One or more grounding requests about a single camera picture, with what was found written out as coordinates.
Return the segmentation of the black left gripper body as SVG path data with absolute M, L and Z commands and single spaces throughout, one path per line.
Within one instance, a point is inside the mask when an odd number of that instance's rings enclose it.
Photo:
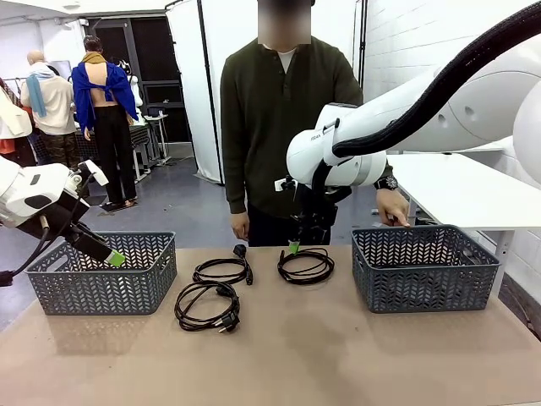
M 91 245 L 91 232 L 80 221 L 89 208 L 84 199 L 63 191 L 56 202 L 19 225 L 19 230 L 38 239 L 42 235 L 41 217 L 44 217 L 49 227 L 46 240 L 62 236 L 71 245 Z

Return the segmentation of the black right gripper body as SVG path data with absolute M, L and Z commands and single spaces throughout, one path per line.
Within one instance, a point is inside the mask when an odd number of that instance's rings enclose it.
M 301 204 L 301 211 L 295 216 L 300 231 L 330 230 L 336 221 L 338 190 L 324 188 L 314 191 L 300 184 L 296 193 Z

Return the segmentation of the person's right hand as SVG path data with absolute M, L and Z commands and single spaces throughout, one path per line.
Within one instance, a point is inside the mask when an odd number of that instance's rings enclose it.
M 231 215 L 231 228 L 237 239 L 249 241 L 249 215 L 243 213 Z

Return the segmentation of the person's left hand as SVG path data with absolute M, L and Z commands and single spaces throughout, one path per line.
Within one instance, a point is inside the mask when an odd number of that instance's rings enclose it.
M 383 224 L 389 227 L 410 227 L 409 203 L 398 189 L 377 190 L 376 203 Z

